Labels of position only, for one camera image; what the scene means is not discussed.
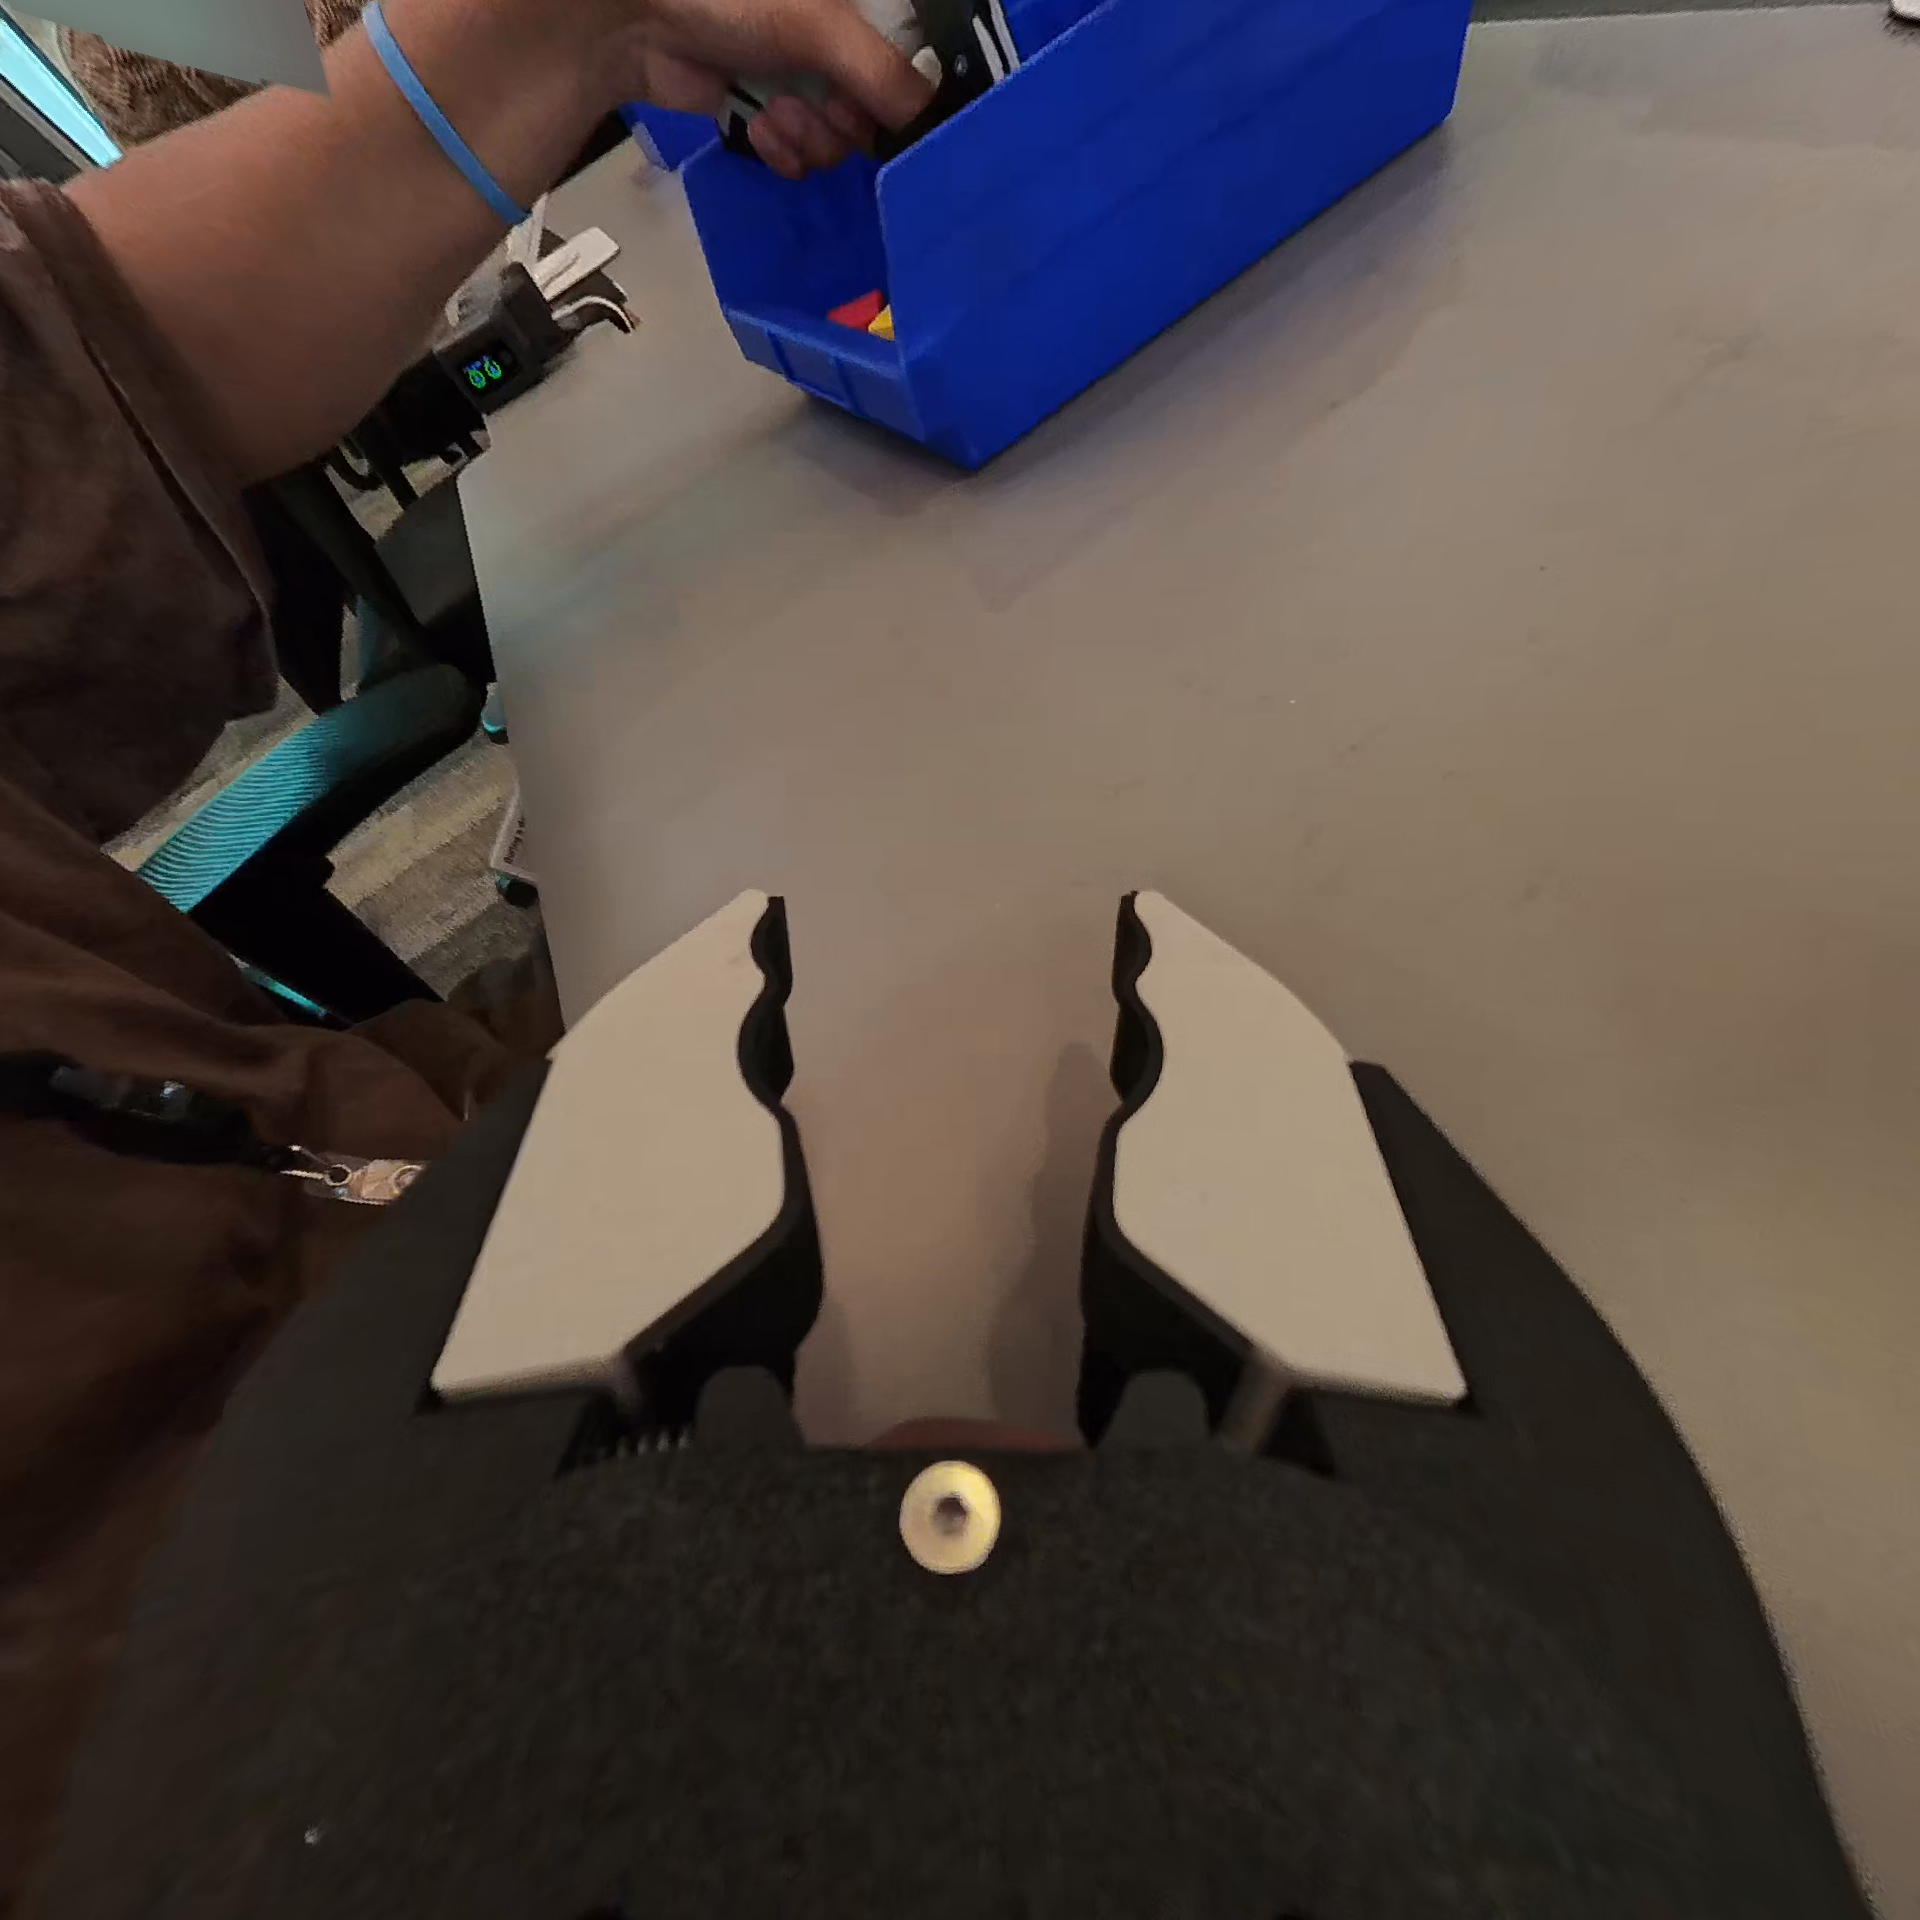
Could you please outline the blue plastic bin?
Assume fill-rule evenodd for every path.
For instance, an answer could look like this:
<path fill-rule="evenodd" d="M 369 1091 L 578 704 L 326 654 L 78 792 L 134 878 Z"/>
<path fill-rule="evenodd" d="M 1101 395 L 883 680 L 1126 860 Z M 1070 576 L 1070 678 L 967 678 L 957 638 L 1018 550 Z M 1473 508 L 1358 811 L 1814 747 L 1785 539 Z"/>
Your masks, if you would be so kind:
<path fill-rule="evenodd" d="M 1007 2 L 1018 70 L 893 156 L 679 166 L 742 355 L 962 468 L 1454 112 L 1469 2 Z M 827 320 L 874 287 L 893 338 Z"/>

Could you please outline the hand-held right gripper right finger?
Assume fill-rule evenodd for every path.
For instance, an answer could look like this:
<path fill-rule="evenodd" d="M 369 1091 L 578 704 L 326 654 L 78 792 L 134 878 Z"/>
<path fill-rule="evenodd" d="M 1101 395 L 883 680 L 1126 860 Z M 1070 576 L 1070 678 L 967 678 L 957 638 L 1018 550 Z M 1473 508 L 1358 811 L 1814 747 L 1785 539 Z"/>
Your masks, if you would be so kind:
<path fill-rule="evenodd" d="M 1186 1378 L 1222 1436 L 1266 1436 L 1298 1391 L 1461 1408 L 1461 1359 L 1333 1030 L 1163 894 L 1119 898 L 1111 995 L 1079 1432 L 1106 1435 L 1146 1374 Z"/>

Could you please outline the desk height controller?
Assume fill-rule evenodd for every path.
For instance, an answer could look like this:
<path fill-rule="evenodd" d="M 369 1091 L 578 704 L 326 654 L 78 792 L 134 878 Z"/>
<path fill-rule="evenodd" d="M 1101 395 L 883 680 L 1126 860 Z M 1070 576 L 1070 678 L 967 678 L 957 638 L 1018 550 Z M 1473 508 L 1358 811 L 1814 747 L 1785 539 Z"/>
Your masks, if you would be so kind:
<path fill-rule="evenodd" d="M 327 456 L 349 492 L 391 492 L 411 503 L 411 468 L 459 468 L 479 459 L 487 423 L 530 395 L 581 334 L 635 331 L 626 292 L 611 274 L 621 244 L 602 226 L 538 235 L 533 258 L 515 244 L 469 280 L 441 334 L 379 404 Z"/>

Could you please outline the blue wristband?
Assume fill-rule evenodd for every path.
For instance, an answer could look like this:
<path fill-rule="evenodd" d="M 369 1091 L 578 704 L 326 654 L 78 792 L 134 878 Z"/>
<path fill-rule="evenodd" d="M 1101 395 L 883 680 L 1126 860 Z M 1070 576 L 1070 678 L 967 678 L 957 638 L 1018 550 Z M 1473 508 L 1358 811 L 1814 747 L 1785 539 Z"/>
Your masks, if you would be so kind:
<path fill-rule="evenodd" d="M 469 191 L 487 208 L 491 219 L 502 230 L 517 230 L 533 215 L 529 206 L 521 206 L 515 195 L 493 176 L 482 156 L 469 147 L 467 136 L 445 114 L 429 86 L 421 79 L 417 64 L 403 50 L 385 2 L 365 2 L 359 24 L 379 60 L 385 76 L 394 86 L 403 103 L 411 110 L 418 127 L 426 132 L 434 151 L 453 168 L 453 174 L 469 187 Z"/>

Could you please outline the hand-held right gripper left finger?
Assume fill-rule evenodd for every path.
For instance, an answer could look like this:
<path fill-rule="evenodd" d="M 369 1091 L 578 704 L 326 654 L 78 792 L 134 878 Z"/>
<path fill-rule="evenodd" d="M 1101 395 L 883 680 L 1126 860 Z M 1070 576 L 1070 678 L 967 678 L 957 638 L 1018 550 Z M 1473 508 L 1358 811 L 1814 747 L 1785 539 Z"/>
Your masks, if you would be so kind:
<path fill-rule="evenodd" d="M 443 1402 L 581 1388 L 669 1432 L 719 1374 L 793 1398 L 823 1260 L 785 1103 L 790 995 L 785 898 L 742 894 L 553 1048 L 434 1362 Z"/>

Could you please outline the black office chair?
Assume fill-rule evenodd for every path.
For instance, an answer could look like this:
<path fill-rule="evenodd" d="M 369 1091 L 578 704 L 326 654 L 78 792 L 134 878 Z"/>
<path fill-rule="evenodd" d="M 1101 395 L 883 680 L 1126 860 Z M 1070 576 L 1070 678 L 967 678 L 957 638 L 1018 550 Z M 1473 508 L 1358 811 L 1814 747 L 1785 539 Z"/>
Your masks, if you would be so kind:
<path fill-rule="evenodd" d="M 349 1026 L 441 995 L 335 894 L 334 854 L 461 752 L 497 680 L 455 482 L 370 536 L 326 466 L 251 492 L 283 683 L 311 710 L 138 866 L 301 1020 Z"/>

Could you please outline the person's brown clothing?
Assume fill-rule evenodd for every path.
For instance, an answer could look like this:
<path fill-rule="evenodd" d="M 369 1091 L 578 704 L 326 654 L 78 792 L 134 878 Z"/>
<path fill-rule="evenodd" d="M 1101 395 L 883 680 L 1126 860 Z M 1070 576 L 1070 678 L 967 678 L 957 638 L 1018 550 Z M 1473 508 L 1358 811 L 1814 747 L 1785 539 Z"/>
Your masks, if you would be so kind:
<path fill-rule="evenodd" d="M 375 347 L 403 268 L 353 292 L 319 214 L 238 208 L 159 151 L 3 187 L 3 1058 L 179 1079 L 270 1142 L 431 1158 L 530 1040 L 486 1000 L 297 1024 L 109 843 L 271 707 L 297 574 L 255 486 L 418 350 Z M 146 1163 L 3 1114 L 3 1914 L 182 1474 L 359 1223 L 241 1164 Z"/>

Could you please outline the grey desk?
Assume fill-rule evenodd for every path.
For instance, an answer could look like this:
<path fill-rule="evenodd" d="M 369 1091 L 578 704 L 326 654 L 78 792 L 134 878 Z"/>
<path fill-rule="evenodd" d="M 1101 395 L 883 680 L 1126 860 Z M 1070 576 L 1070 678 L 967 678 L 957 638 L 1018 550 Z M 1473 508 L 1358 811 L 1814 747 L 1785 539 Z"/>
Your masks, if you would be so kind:
<path fill-rule="evenodd" d="M 1709 1476 L 1918 1914 L 1918 36 L 1475 24 L 1449 123 L 978 475 L 682 182 L 461 482 L 563 1008 L 786 900 L 811 1440 L 1070 1432 L 1117 898 L 1467 1151 Z"/>

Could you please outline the person's left hand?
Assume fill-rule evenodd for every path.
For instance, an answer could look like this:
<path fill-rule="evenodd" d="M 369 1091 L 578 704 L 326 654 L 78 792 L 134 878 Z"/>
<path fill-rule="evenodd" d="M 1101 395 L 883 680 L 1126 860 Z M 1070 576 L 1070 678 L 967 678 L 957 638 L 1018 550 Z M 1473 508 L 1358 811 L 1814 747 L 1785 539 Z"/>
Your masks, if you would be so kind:
<path fill-rule="evenodd" d="M 838 168 L 935 100 L 938 59 L 897 2 L 617 2 L 617 98 L 743 114 L 749 151 L 785 179 Z"/>

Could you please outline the person's left forearm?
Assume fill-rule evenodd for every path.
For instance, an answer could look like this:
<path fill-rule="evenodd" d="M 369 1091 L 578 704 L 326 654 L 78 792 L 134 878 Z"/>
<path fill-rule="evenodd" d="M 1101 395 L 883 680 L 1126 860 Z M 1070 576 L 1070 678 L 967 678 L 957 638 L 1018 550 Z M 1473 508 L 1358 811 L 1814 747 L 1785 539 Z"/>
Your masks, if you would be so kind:
<path fill-rule="evenodd" d="M 421 79 L 517 202 L 621 100 L 595 2 L 386 2 Z M 89 174 L 78 206 L 245 486 L 335 443 L 426 347 L 502 226 L 363 24 L 326 94 L 266 87 Z"/>

